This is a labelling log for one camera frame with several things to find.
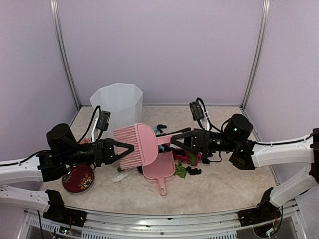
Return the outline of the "pink hand brush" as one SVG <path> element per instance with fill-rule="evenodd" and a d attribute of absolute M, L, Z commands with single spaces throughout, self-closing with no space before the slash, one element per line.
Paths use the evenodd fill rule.
<path fill-rule="evenodd" d="M 113 136 L 115 141 L 134 146 L 133 152 L 119 160 L 122 170 L 152 164 L 158 156 L 158 146 L 170 143 L 172 137 L 171 134 L 157 137 L 153 129 L 144 123 L 115 129 Z"/>

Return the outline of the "pink plastic dustpan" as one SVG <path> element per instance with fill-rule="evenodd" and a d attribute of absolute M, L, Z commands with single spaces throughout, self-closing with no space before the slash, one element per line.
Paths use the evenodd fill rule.
<path fill-rule="evenodd" d="M 156 160 L 150 165 L 143 166 L 143 175 L 149 180 L 156 180 L 159 193 L 166 196 L 165 179 L 174 175 L 175 163 L 172 151 L 159 153 Z"/>

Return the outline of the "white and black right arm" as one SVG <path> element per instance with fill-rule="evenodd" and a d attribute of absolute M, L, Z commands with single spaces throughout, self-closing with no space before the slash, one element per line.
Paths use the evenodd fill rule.
<path fill-rule="evenodd" d="M 255 170 L 269 165 L 305 163 L 296 175 L 275 188 L 267 190 L 255 210 L 255 217 L 265 221 L 275 208 L 319 184 L 319 130 L 311 134 L 276 142 L 248 139 L 253 125 L 241 114 L 226 121 L 221 132 L 194 129 L 171 138 L 171 143 L 194 154 L 230 152 L 229 161 L 240 170 Z"/>

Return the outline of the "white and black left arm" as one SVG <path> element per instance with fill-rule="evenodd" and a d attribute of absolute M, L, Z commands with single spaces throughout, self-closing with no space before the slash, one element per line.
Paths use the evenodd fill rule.
<path fill-rule="evenodd" d="M 0 201 L 14 207 L 47 212 L 63 222 L 70 216 L 58 191 L 31 191 L 13 186 L 21 182 L 50 182 L 67 173 L 74 164 L 112 164 L 134 151 L 131 144 L 111 138 L 79 144 L 69 125 L 60 123 L 46 134 L 49 150 L 41 150 L 19 161 L 6 161 L 0 166 Z"/>

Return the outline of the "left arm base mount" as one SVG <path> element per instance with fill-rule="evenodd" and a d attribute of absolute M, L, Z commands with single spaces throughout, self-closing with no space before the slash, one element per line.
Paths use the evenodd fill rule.
<path fill-rule="evenodd" d="M 81 228 L 84 226 L 87 217 L 86 211 L 65 207 L 58 191 L 48 189 L 45 193 L 49 198 L 49 208 L 43 213 L 45 219 Z"/>

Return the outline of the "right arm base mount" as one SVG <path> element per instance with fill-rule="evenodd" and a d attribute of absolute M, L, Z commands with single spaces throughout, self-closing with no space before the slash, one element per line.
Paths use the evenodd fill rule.
<path fill-rule="evenodd" d="M 275 217 L 282 216 L 280 207 L 276 207 L 270 203 L 270 194 L 273 187 L 266 190 L 262 196 L 260 203 L 251 209 L 240 210 L 237 215 L 242 227 L 250 226 L 274 220 Z"/>

